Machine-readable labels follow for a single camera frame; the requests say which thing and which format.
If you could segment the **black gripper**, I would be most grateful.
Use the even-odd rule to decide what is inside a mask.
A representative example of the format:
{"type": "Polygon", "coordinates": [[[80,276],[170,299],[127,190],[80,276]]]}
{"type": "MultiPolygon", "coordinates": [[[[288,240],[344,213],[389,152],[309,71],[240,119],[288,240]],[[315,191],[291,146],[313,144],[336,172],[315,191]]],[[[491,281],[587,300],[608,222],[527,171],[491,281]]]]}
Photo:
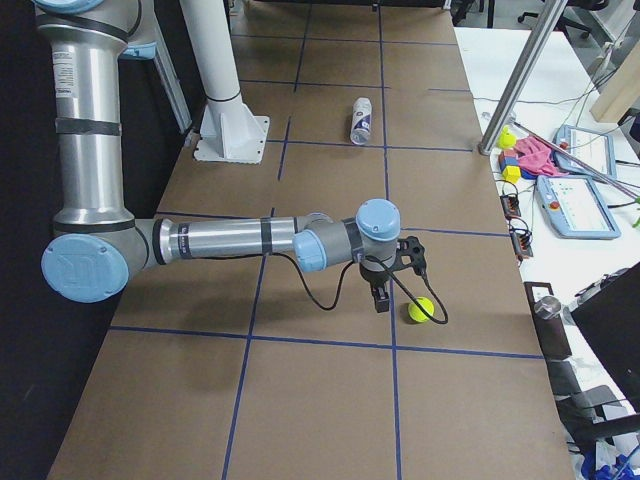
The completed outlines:
{"type": "Polygon", "coordinates": [[[396,256],[379,262],[364,259],[359,265],[360,275],[371,288],[371,295],[377,313],[388,312],[390,309],[390,296],[385,288],[390,275],[386,272],[386,269],[395,271],[399,265],[400,263],[396,256]]]}

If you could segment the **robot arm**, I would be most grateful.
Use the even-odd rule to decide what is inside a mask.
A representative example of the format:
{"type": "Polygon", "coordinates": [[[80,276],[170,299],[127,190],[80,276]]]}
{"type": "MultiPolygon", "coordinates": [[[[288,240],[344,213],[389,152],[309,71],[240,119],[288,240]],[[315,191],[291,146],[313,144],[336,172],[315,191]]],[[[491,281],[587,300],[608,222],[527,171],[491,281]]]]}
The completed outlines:
{"type": "Polygon", "coordinates": [[[62,207],[41,259],[61,296],[94,303],[120,293],[137,274],[179,260],[279,256],[299,274],[357,265],[377,311],[389,308],[387,283],[400,266],[400,214],[384,199],[335,220],[321,213],[178,223],[156,218],[169,166],[125,167],[121,81],[129,62],[164,93],[180,131],[192,115],[150,1],[38,1],[48,40],[57,114],[62,207]]]}

